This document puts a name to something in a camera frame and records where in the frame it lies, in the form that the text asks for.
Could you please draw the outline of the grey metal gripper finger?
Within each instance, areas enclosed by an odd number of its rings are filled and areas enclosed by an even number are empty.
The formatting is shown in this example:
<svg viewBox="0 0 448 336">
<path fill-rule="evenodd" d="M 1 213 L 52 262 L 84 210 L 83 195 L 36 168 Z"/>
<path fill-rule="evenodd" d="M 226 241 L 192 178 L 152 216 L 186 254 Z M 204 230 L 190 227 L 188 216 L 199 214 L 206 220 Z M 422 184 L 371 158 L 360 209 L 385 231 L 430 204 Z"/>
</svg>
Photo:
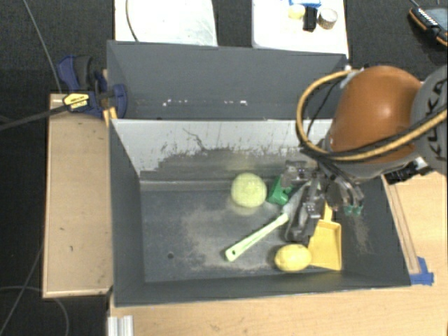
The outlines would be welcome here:
<svg viewBox="0 0 448 336">
<path fill-rule="evenodd" d="M 314 234 L 316 222 L 318 220 L 318 211 L 315 203 L 304 202 L 300 207 L 298 225 L 299 237 L 301 244 L 308 244 L 310 237 Z"/>
<path fill-rule="evenodd" d="M 284 234 L 284 239 L 286 241 L 301 241 L 304 232 L 304 225 L 301 221 L 302 207 L 298 206 L 295 208 L 294 212 L 290 215 L 286 231 Z"/>
</svg>

